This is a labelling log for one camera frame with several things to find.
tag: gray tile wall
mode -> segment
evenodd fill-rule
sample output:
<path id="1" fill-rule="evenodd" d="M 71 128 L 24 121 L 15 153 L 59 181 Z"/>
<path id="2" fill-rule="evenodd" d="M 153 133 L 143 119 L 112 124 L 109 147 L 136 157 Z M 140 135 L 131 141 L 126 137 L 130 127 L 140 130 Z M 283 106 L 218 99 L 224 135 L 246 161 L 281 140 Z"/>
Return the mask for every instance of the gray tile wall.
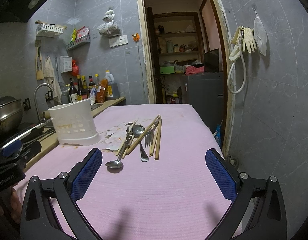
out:
<path id="1" fill-rule="evenodd" d="M 253 28 L 252 5 L 267 31 L 267 55 L 244 55 L 248 77 L 236 96 L 230 154 L 251 176 L 278 177 L 290 239 L 308 215 L 308 14 L 299 0 L 222 3 L 232 34 Z M 236 73 L 240 86 L 240 59 Z"/>
<path id="2" fill-rule="evenodd" d="M 43 63 L 47 56 L 51 57 L 55 73 L 55 57 L 67 56 L 65 45 L 70 42 L 76 0 L 47 0 L 30 18 L 27 23 L 0 23 L 0 94 L 13 96 L 17 99 L 30 98 L 32 109 L 24 112 L 24 122 L 37 122 L 33 94 L 38 84 L 35 71 L 35 39 L 37 24 L 35 21 L 66 25 L 68 28 L 58 38 L 39 37 Z M 69 75 L 60 74 L 60 81 L 68 84 Z M 44 94 L 47 88 L 37 93 L 40 111 L 49 106 Z"/>
<path id="3" fill-rule="evenodd" d="M 114 10 L 114 20 L 121 34 L 127 34 L 128 44 L 110 48 L 109 38 L 98 33 L 96 28 L 104 23 L 102 18 L 109 9 Z M 137 46 L 132 38 L 133 33 L 141 32 L 136 0 L 77 0 L 75 21 L 76 29 L 89 26 L 91 35 L 91 43 L 73 53 L 80 73 L 86 76 L 98 73 L 103 77 L 105 71 L 110 70 L 121 96 L 126 97 L 126 104 L 147 103 L 142 42 L 140 40 Z"/>

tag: black monitor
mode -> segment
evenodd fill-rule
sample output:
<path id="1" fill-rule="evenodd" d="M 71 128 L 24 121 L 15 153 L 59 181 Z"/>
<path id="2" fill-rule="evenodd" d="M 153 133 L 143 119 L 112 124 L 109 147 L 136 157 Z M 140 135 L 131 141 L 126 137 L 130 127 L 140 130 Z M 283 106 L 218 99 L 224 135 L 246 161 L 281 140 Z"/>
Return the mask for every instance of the black monitor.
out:
<path id="1" fill-rule="evenodd" d="M 204 72 L 219 72 L 220 51 L 219 49 L 210 50 L 204 53 Z"/>

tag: pile of utensils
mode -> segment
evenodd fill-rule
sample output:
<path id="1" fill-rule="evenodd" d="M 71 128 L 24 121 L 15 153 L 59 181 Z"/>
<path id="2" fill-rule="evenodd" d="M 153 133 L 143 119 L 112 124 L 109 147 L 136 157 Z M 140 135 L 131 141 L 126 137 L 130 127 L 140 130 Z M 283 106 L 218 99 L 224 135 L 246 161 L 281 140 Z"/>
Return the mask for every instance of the pile of utensils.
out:
<path id="1" fill-rule="evenodd" d="M 118 169 L 123 167 L 121 159 L 129 155 L 137 145 L 140 145 L 141 149 L 141 160 L 147 162 L 149 160 L 143 146 L 142 140 L 144 138 L 145 148 L 149 147 L 150 157 L 154 155 L 154 159 L 159 159 L 159 149 L 161 143 L 161 130 L 162 130 L 162 118 L 158 115 L 147 128 L 144 128 L 140 124 L 128 123 L 126 130 L 126 139 L 122 142 L 118 149 L 118 158 L 115 161 L 107 162 L 105 165 L 109 168 Z"/>

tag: white cable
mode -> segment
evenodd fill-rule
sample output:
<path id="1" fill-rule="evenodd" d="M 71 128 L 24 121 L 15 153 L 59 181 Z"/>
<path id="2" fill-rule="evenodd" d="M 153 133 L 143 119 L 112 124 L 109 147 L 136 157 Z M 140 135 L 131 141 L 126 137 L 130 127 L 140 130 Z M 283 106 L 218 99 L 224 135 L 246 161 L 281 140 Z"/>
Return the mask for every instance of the white cable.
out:
<path id="1" fill-rule="evenodd" d="M 144 76 L 143 76 L 143 70 L 142 70 L 142 64 L 141 64 L 140 49 L 138 47 L 138 40 L 136 40 L 136 42 L 137 42 L 138 59 L 140 60 L 140 68 L 141 68 L 141 73 L 142 73 L 144 99 L 146 100 L 146 93 L 145 93 L 145 88 L 144 88 Z"/>
<path id="2" fill-rule="evenodd" d="M 227 89 L 230 91 L 230 93 L 232 94 L 238 94 L 242 91 L 242 89 L 244 88 L 244 85 L 245 85 L 245 81 L 246 81 L 246 67 L 245 67 L 245 61 L 244 61 L 244 58 L 243 58 L 243 54 L 242 54 L 242 45 L 239 44 L 239 49 L 240 49 L 240 56 L 241 56 L 241 60 L 242 60 L 242 64 L 243 64 L 243 71 L 244 71 L 244 79 L 243 79 L 243 84 L 241 86 L 241 88 L 237 91 L 232 91 L 230 89 L 230 77 L 231 77 L 231 74 L 232 74 L 232 71 L 233 71 L 233 68 L 235 66 L 235 62 L 232 64 L 231 68 L 230 68 L 230 72 L 229 72 L 229 75 L 227 77 Z"/>

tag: pot lid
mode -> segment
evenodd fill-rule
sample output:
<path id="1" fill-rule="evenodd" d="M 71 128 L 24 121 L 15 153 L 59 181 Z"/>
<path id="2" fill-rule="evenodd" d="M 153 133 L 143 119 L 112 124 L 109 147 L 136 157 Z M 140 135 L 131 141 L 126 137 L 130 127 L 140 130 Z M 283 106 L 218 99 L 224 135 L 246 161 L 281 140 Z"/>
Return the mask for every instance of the pot lid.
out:
<path id="1" fill-rule="evenodd" d="M 1 98 L 1 95 L 0 95 L 0 107 L 2 107 L 2 106 L 4 106 L 4 105 L 7 105 L 7 104 L 9 104 L 9 103 L 11 103 L 11 102 L 14 102 L 14 101 L 17 101 L 17 99 L 16 98 L 14 98 L 14 97 L 2 97 Z"/>

